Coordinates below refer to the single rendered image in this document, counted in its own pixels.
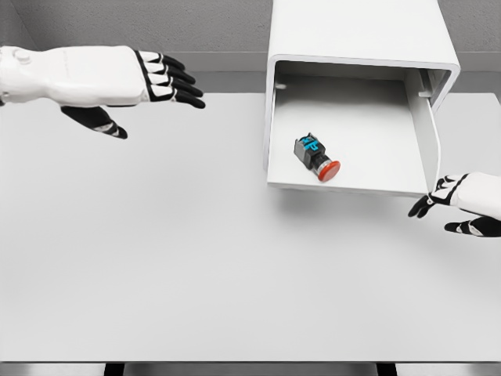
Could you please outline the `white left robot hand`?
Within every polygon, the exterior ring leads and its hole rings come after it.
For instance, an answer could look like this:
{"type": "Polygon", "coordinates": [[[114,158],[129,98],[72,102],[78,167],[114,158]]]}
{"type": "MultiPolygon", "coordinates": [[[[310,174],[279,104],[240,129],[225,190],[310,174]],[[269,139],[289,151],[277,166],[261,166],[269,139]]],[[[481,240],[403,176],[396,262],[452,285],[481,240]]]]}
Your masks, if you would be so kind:
{"type": "Polygon", "coordinates": [[[161,52],[128,46],[82,46],[45,51],[49,59],[44,96],[94,132],[127,139],[104,107],[176,102],[204,109],[203,92],[186,67],[161,52]]]}

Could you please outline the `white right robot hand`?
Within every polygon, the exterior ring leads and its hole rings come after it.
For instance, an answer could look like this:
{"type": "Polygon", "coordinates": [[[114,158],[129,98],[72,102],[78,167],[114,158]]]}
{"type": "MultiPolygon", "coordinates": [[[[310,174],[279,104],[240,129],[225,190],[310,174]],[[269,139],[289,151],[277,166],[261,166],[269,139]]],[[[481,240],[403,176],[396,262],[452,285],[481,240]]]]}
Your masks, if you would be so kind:
{"type": "Polygon", "coordinates": [[[458,208],[476,215],[475,219],[449,222],[444,229],[482,238],[501,238],[501,176],[483,172],[445,175],[435,188],[409,210],[410,218],[423,218],[435,205],[458,208]]]}

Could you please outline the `white cabinet drawer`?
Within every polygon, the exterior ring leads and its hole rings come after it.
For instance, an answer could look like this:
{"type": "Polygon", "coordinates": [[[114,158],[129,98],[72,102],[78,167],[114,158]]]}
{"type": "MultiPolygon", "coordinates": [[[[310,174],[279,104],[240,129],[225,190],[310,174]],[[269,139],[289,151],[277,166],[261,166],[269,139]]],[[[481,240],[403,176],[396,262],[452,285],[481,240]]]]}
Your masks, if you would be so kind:
{"type": "Polygon", "coordinates": [[[441,159],[434,114],[419,78],[402,81],[286,76],[269,104],[271,186],[420,197],[434,189],[441,159]],[[341,163],[321,183],[294,155],[313,134],[341,163]]]}

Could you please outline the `white tabletop storage cabinet shell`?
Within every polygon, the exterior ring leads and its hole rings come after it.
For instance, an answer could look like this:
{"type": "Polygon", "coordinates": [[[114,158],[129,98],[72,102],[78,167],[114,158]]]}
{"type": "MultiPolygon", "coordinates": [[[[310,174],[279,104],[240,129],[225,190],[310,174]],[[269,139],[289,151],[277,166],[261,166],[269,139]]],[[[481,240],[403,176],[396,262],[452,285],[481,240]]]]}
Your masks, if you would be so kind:
{"type": "Polygon", "coordinates": [[[273,0],[265,81],[268,172],[280,61],[417,69],[432,112],[461,72],[438,0],[273,0]]]}

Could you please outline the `red button load switch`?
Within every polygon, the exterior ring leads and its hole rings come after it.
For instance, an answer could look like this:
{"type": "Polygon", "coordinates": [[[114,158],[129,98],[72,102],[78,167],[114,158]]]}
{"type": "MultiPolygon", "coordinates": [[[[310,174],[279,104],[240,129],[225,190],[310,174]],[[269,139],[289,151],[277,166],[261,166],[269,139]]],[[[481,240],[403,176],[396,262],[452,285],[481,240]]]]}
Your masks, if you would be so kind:
{"type": "Polygon", "coordinates": [[[331,160],[324,145],[311,133],[295,140],[294,155],[321,183],[331,180],[341,168],[341,163],[331,160]]]}

